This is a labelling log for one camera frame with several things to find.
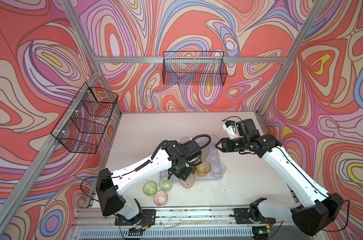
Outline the small clear glass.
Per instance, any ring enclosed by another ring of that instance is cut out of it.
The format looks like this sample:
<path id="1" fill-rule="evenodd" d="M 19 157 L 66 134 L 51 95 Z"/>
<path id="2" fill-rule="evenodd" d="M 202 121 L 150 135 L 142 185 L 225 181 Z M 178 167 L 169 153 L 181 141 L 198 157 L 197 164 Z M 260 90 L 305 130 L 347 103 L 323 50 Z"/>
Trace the small clear glass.
<path id="1" fill-rule="evenodd" d="M 210 163 L 214 163 L 214 162 L 219 162 L 220 161 L 220 156 L 217 152 L 215 153 L 210 153 L 207 157 L 207 161 Z"/>

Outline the pale green glass front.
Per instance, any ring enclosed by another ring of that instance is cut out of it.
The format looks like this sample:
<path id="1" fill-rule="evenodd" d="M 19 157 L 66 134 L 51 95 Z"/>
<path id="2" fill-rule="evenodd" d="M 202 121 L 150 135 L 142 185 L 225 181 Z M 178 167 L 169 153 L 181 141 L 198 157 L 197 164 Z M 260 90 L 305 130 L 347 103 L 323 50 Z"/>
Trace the pale green glass front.
<path id="1" fill-rule="evenodd" d="M 201 148 L 201 151 L 202 151 L 202 155 L 201 155 L 201 159 L 206 161 L 209 154 L 210 154 L 210 147 L 209 145 L 207 145 L 206 147 L 204 148 Z"/>

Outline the yellow glass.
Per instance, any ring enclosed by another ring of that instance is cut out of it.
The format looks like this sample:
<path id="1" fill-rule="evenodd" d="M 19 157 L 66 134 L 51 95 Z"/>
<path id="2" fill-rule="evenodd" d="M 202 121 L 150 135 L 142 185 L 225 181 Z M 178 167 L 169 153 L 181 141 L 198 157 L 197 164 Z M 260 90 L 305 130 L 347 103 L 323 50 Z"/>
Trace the yellow glass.
<path id="1" fill-rule="evenodd" d="M 196 166 L 196 173 L 200 177 L 205 177 L 210 172 L 210 170 L 211 164 L 206 160 L 202 160 L 201 163 Z"/>

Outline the peach pink glass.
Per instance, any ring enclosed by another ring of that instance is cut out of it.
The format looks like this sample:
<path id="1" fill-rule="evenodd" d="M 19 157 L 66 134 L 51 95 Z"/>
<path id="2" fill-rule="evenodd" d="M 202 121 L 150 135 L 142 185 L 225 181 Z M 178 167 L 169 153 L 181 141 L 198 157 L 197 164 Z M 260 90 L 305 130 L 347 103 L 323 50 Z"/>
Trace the peach pink glass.
<path id="1" fill-rule="evenodd" d="M 183 188 L 185 189 L 190 189 L 193 187 L 195 183 L 195 175 L 194 174 L 190 174 L 186 180 L 182 180 L 180 179 L 180 184 Z"/>

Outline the light green glass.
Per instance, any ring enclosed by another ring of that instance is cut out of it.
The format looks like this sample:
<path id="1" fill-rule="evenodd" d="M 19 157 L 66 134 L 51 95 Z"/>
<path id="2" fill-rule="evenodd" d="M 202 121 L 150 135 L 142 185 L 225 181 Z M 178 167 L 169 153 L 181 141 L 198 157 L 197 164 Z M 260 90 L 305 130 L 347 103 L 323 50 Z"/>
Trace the light green glass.
<path id="1" fill-rule="evenodd" d="M 173 186 L 172 180 L 169 180 L 168 178 L 161 178 L 159 180 L 159 187 L 161 190 L 165 192 L 169 192 Z"/>

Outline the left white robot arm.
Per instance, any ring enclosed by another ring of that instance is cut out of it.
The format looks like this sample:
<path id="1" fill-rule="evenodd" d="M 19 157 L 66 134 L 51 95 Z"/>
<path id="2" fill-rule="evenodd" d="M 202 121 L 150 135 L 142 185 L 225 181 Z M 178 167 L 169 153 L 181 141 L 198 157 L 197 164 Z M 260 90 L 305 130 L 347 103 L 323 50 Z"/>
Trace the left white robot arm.
<path id="1" fill-rule="evenodd" d="M 120 170 L 105 168 L 97 176 L 95 191 L 101 214 L 108 217 L 114 214 L 127 220 L 140 215 L 137 200 L 125 195 L 136 183 L 162 171 L 168 177 L 175 176 L 185 181 L 192 173 L 192 165 L 201 156 L 201 147 L 194 140 L 184 144 L 177 141 L 162 141 L 149 157 Z"/>

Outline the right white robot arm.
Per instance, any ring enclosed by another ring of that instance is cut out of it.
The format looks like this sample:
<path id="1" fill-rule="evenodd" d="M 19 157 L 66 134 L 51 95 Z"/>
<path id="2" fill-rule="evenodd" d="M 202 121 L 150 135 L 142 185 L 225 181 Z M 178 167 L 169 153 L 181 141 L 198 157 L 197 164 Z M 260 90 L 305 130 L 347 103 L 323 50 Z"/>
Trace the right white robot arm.
<path id="1" fill-rule="evenodd" d="M 345 200 L 315 182 L 276 137 L 260 135 L 252 119 L 234 122 L 227 118 L 223 122 L 228 137 L 220 139 L 216 148 L 222 153 L 257 155 L 282 177 L 298 200 L 297 204 L 290 204 L 259 198 L 250 203 L 245 215 L 247 219 L 253 223 L 282 220 L 294 224 L 302 233 L 314 236 L 337 218 Z"/>

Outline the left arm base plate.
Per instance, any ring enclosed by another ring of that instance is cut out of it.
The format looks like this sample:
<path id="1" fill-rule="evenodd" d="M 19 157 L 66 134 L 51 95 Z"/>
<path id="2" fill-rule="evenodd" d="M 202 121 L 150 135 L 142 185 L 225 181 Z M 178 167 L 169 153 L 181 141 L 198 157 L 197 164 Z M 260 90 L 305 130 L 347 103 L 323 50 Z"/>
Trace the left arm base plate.
<path id="1" fill-rule="evenodd" d="M 115 217 L 115 226 L 142 226 L 150 227 L 155 224 L 156 210 L 155 209 L 144 209 L 136 217 L 131 220 L 127 220 L 121 215 Z"/>

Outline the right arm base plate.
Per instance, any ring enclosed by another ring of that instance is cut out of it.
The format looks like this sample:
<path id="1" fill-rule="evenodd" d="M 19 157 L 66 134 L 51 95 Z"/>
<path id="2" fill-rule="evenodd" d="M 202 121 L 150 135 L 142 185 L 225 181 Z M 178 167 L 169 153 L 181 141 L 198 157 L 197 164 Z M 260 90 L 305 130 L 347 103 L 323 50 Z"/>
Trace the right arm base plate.
<path id="1" fill-rule="evenodd" d="M 255 208 L 235 208 L 234 217 L 237 224 L 267 224 L 274 225 L 276 220 L 273 218 L 264 218 Z"/>

